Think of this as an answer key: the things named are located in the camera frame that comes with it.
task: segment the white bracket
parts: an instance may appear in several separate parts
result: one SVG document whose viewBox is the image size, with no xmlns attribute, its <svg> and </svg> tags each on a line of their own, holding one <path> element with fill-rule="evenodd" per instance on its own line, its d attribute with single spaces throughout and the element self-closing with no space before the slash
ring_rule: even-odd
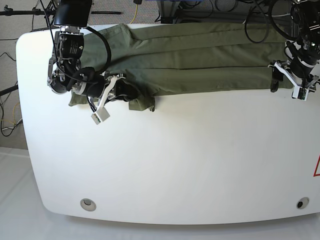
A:
<svg viewBox="0 0 320 240">
<path fill-rule="evenodd" d="M 274 67 L 276 67 L 282 74 L 284 74 L 290 80 L 290 82 L 293 84 L 292 98 L 307 101 L 310 88 L 314 87 L 315 83 L 318 82 L 319 77 L 316 75 L 313 76 L 312 81 L 309 82 L 305 86 L 305 88 L 303 88 L 301 84 L 299 84 L 295 81 L 294 76 L 282 67 L 280 62 L 275 62 Z"/>
<path fill-rule="evenodd" d="M 116 86 L 116 82 L 119 79 L 123 79 L 124 77 L 122 76 L 117 76 L 114 75 L 113 77 L 110 78 L 110 83 L 109 85 L 104 89 L 103 94 L 101 96 L 101 99 L 99 100 L 98 106 L 96 108 L 96 111 L 91 115 L 92 119 L 94 122 L 98 125 L 101 122 L 107 120 L 110 117 L 110 114 L 105 108 L 106 101 L 108 99 L 108 95 L 110 91 Z"/>
</svg>

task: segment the wire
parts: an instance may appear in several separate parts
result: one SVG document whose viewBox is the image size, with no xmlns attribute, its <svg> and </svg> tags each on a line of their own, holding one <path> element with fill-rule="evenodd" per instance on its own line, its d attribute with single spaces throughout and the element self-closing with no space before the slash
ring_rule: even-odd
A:
<svg viewBox="0 0 320 240">
<path fill-rule="evenodd" d="M 1 121 L 1 122 L 7 122 L 7 123 L 10 123 L 10 124 L 12 124 L 12 125 L 16 125 L 14 122 L 9 121 L 9 120 L 7 120 L 7 119 L 1 119 L 0 121 Z"/>
<path fill-rule="evenodd" d="M 0 58 L 1 58 L 4 54 L 7 55 L 12 61 L 16 62 L 16 60 L 13 59 L 13 57 L 10 56 L 7 52 L 2 53 L 2 54 L 0 55 Z"/>
<path fill-rule="evenodd" d="M 185 6 L 187 9 L 193 9 L 194 7 L 198 6 L 200 3 L 201 3 L 201 1 L 195 1 L 194 4 L 189 4 L 189 3 L 187 3 L 186 1 L 182 1 L 182 4 L 184 4 L 184 6 Z"/>
<path fill-rule="evenodd" d="M 2 110 L 2 116 L 1 116 L 1 121 L 0 121 L 0 131 L 1 131 L 1 134 L 4 136 L 4 137 L 9 137 L 13 132 L 14 130 L 16 129 L 17 126 L 19 126 L 20 124 L 23 123 L 23 121 L 21 120 L 20 122 L 18 121 L 17 124 L 14 124 L 13 122 L 11 121 L 7 121 L 4 119 L 4 116 L 5 116 L 5 111 L 4 111 L 4 108 L 2 106 L 2 104 L 0 104 L 0 107 L 1 107 L 1 110 Z M 11 124 L 13 124 L 13 128 L 11 129 L 11 132 L 9 134 L 5 134 L 3 132 L 3 122 L 10 122 Z"/>
<path fill-rule="evenodd" d="M 138 12 L 138 4 L 135 5 L 135 14 L 134 14 L 132 21 L 129 24 L 132 24 L 135 21 L 136 16 L 137 16 L 137 12 Z"/>
<path fill-rule="evenodd" d="M 294 41 L 296 40 L 295 37 L 293 36 L 289 36 L 288 34 L 286 34 L 284 31 L 282 31 L 278 26 L 277 24 L 275 23 L 274 19 L 273 19 L 273 16 L 272 16 L 272 10 L 275 6 L 275 4 L 278 2 L 278 0 L 271 0 L 271 2 L 269 3 L 269 9 L 268 9 L 268 18 L 269 18 L 269 21 L 270 21 L 270 24 L 272 25 L 272 27 L 281 35 L 283 36 L 284 38 L 288 39 L 288 40 L 291 40 L 291 41 Z"/>
<path fill-rule="evenodd" d="M 14 122 L 14 124 L 17 124 L 16 118 L 15 118 L 15 109 L 16 109 L 16 107 L 18 106 L 18 104 L 20 104 L 20 102 L 18 102 L 16 105 L 14 105 L 13 111 L 12 111 L 12 117 L 13 117 L 13 122 Z"/>
<path fill-rule="evenodd" d="M 282 15 L 272 15 L 273 18 L 285 17 L 285 16 L 291 16 L 291 13 L 286 13 L 286 14 L 282 14 Z"/>
<path fill-rule="evenodd" d="M 209 18 L 215 11 L 215 8 L 214 8 L 214 4 L 212 3 L 212 0 L 209 0 L 210 3 L 211 3 L 211 12 L 208 16 L 190 16 L 190 15 L 187 15 L 183 12 L 183 15 L 185 15 L 186 17 L 189 17 L 189 18 L 193 18 L 193 19 L 206 19 L 206 18 Z"/>
<path fill-rule="evenodd" d="M 10 92 L 8 96 L 6 96 L 4 101 L 2 101 L 1 97 L 0 97 L 0 103 L 4 105 L 6 103 L 6 101 L 8 100 L 8 98 L 10 97 L 11 93 L 12 92 Z"/>
<path fill-rule="evenodd" d="M 158 11 L 158 12 L 159 12 L 159 15 L 158 15 L 158 17 L 156 18 L 156 20 L 154 20 L 155 23 L 161 21 L 161 19 L 160 19 L 160 11 Z"/>
<path fill-rule="evenodd" d="M 36 2 L 36 5 L 34 6 L 34 9 L 37 8 L 37 6 L 39 5 L 39 0 Z M 31 23 L 31 31 L 34 30 L 34 19 L 35 19 L 35 15 L 32 15 L 32 23 Z"/>
<path fill-rule="evenodd" d="M 19 38 L 12 38 L 12 39 L 0 39 L 0 41 L 15 41 L 18 40 Z"/>
<path fill-rule="evenodd" d="M 237 0 L 240 3 L 244 3 L 244 4 L 253 4 L 253 1 L 244 1 L 244 0 Z"/>
<path fill-rule="evenodd" d="M 215 6 L 215 8 L 216 8 L 219 12 L 221 12 L 221 10 L 220 10 L 219 7 L 218 7 L 218 0 L 215 0 L 215 1 L 214 1 L 214 6 Z M 238 1 L 237 1 L 237 0 L 234 0 L 234 5 L 233 5 L 233 7 L 232 7 L 230 10 L 224 11 L 224 12 L 232 12 L 233 10 L 236 9 L 237 6 L 238 6 Z"/>
<path fill-rule="evenodd" d="M 16 123 L 16 126 L 22 123 L 22 118 Z M 9 129 L 14 129 L 14 126 L 6 126 L 5 128 L 2 128 L 2 130 L 9 130 Z"/>
<path fill-rule="evenodd" d="M 262 10 L 260 4 L 264 3 L 266 0 L 263 0 L 261 1 L 260 3 L 257 2 L 257 0 L 253 0 L 253 3 L 254 3 L 254 7 L 249 11 L 248 13 L 248 16 L 246 17 L 245 19 L 245 22 L 244 22 L 244 33 L 245 33 L 245 36 L 248 38 L 248 40 L 250 42 L 252 42 L 253 44 L 261 44 L 263 43 L 269 36 L 269 22 L 268 22 L 268 19 L 267 19 L 267 16 L 265 15 L 265 12 Z M 248 25 L 248 21 L 251 17 L 251 15 L 254 13 L 254 10 L 258 8 L 258 10 L 260 11 L 260 13 L 263 15 L 263 18 L 264 18 L 264 21 L 265 21 L 265 24 L 266 24 L 266 31 L 265 31 L 265 35 L 264 35 L 264 38 L 261 40 L 261 41 L 254 41 L 252 40 L 250 37 L 249 37 L 249 34 L 248 34 L 248 29 L 247 29 L 247 25 Z"/>
<path fill-rule="evenodd" d="M 90 26 L 87 26 L 86 29 L 89 30 L 90 32 L 92 32 L 93 34 L 97 35 L 103 41 L 104 46 L 105 46 L 105 50 L 106 50 L 106 54 L 107 54 L 106 62 L 104 64 L 104 66 L 99 71 L 96 71 L 96 73 L 100 75 L 103 72 L 105 72 L 108 69 L 108 67 L 110 66 L 111 56 L 112 56 L 111 55 L 111 48 L 110 48 L 108 41 L 104 38 L 104 36 L 100 32 L 96 31 L 95 29 L 93 29 Z"/>
</svg>

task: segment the white table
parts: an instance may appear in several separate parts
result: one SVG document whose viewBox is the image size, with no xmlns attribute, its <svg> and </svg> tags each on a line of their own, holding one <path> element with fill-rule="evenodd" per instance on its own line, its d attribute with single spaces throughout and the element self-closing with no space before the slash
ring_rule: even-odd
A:
<svg viewBox="0 0 320 240">
<path fill-rule="evenodd" d="M 307 102 L 291 99 L 289 89 L 164 96 L 155 112 L 116 101 L 97 126 L 88 106 L 69 107 L 69 93 L 47 86 L 51 54 L 48 31 L 17 42 L 25 135 L 48 210 L 179 225 L 320 212 L 320 92 Z M 310 202 L 297 209 L 303 197 Z M 82 209 L 82 199 L 96 210 Z"/>
</svg>

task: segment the green pants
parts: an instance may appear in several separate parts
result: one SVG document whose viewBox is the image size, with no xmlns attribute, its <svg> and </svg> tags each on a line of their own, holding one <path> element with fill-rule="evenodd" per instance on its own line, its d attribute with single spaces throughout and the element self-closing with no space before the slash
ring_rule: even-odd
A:
<svg viewBox="0 0 320 240">
<path fill-rule="evenodd" d="M 265 35 L 264 24 L 248 25 L 253 39 Z M 285 60 L 285 39 L 271 29 L 264 43 L 251 43 L 244 24 L 182 23 L 129 29 L 124 24 L 100 31 L 109 42 L 110 73 L 126 73 L 140 93 L 129 109 L 154 111 L 154 96 L 228 90 L 269 89 L 273 60 Z M 100 69 L 107 55 L 94 34 L 84 36 L 82 67 Z M 292 88 L 284 79 L 280 88 Z M 86 104 L 72 94 L 70 106 Z"/>
</svg>

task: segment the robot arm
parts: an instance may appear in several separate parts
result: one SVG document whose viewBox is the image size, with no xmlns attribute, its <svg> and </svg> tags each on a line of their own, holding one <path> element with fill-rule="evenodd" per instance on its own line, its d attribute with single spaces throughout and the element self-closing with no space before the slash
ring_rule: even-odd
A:
<svg viewBox="0 0 320 240">
<path fill-rule="evenodd" d="M 129 102 L 138 97 L 138 90 L 123 81 L 124 74 L 107 72 L 112 56 L 110 46 L 99 32 L 87 26 L 92 4 L 92 0 L 59 1 L 54 25 L 60 27 L 60 31 L 55 32 L 47 84 L 56 94 L 74 92 L 86 96 L 93 111 L 91 117 L 99 124 L 110 116 L 104 107 L 107 102 Z M 81 28 L 97 35 L 104 43 L 107 60 L 101 69 L 81 66 L 80 57 L 85 47 Z M 99 100 L 98 106 L 93 99 Z"/>
<path fill-rule="evenodd" d="M 306 101 L 309 92 L 316 91 L 319 77 L 311 73 L 320 60 L 320 1 L 298 0 L 292 5 L 291 17 L 300 28 L 297 37 L 292 37 L 283 32 L 273 21 L 272 10 L 278 0 L 272 0 L 269 5 L 269 20 L 272 26 L 285 38 L 293 41 L 286 42 L 292 58 L 288 61 L 275 61 L 273 67 L 273 81 L 271 92 L 278 90 L 279 81 L 285 75 L 293 84 L 292 98 Z"/>
</svg>

